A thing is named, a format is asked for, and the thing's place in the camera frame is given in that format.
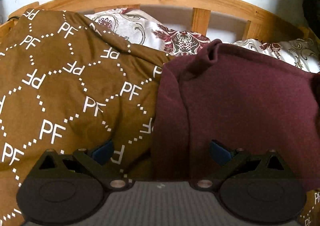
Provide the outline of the maroon long sleeve shirt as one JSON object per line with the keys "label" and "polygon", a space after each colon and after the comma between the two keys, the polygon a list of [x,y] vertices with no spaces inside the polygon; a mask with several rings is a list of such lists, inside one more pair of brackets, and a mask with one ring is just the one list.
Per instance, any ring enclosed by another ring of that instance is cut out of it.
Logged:
{"label": "maroon long sleeve shirt", "polygon": [[319,74],[215,40],[163,66],[151,160],[157,179],[219,168],[210,141],[277,150],[306,190],[319,188]]}

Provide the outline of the brown PF patterned duvet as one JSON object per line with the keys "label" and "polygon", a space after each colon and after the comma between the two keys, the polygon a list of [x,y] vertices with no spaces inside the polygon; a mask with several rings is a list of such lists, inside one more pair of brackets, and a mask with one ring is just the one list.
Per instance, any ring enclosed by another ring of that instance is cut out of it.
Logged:
{"label": "brown PF patterned duvet", "polygon": [[[319,188],[296,175],[236,176],[219,190],[153,175],[158,89],[175,58],[78,13],[26,10],[1,42],[1,225],[319,225]],[[47,149],[108,140],[128,190],[87,175],[26,179]]]}

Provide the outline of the floral paisley pillow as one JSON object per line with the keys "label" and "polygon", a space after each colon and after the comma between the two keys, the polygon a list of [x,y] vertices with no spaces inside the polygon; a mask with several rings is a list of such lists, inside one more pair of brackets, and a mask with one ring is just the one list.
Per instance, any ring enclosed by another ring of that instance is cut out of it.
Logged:
{"label": "floral paisley pillow", "polygon": [[[200,33],[168,28],[140,9],[109,9],[87,14],[86,17],[130,43],[154,48],[175,57],[197,54],[210,43],[210,39]],[[284,61],[303,71],[319,73],[319,50],[310,38],[278,43],[245,39],[233,44]]]}

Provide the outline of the wooden bed headboard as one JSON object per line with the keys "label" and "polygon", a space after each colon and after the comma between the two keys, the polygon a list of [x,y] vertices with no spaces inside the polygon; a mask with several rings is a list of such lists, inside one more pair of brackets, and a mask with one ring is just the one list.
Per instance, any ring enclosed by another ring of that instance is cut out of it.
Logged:
{"label": "wooden bed headboard", "polygon": [[267,43],[307,38],[310,30],[297,27],[275,14],[241,0],[53,0],[45,4],[33,2],[9,15],[9,20],[1,25],[4,38],[17,24],[17,19],[26,9],[46,9],[54,11],[99,12],[106,9],[129,7],[139,9],[142,5],[165,5],[192,8],[191,30],[206,35],[211,12],[238,17],[246,21],[243,39],[256,39]]}

